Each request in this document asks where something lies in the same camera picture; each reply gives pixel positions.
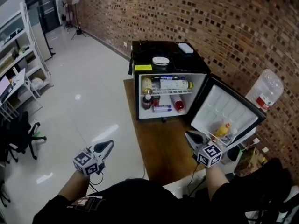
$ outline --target black shirt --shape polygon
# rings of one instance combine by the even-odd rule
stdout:
[[[222,185],[211,202],[198,207],[192,199],[177,199],[162,186],[144,179],[120,182],[102,192],[70,202],[56,196],[35,215],[33,224],[103,221],[196,221],[197,223],[248,223],[229,183]]]

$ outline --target laptop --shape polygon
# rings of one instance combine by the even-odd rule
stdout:
[[[1,103],[5,101],[9,93],[13,90],[13,86],[10,84],[8,78],[4,76],[0,81],[0,100]]]

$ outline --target red label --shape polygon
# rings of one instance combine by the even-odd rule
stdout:
[[[256,102],[258,103],[259,106],[261,106],[263,109],[265,110],[268,110],[270,105],[267,105],[263,100],[262,98],[259,96],[257,99],[256,99]]]

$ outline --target orange bottle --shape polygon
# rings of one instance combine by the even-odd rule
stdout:
[[[224,135],[226,135],[226,133],[228,132],[229,130],[229,127],[230,127],[230,124],[229,123],[226,123],[226,124],[222,124],[218,130],[214,133],[214,136],[212,136],[212,140],[215,140],[216,138],[220,138]]]

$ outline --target wooden table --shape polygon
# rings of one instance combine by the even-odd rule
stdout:
[[[166,185],[191,175],[196,167],[185,131],[192,128],[180,117],[167,120],[136,121],[134,80],[124,80],[128,104],[149,180]],[[198,165],[197,171],[204,166]]]

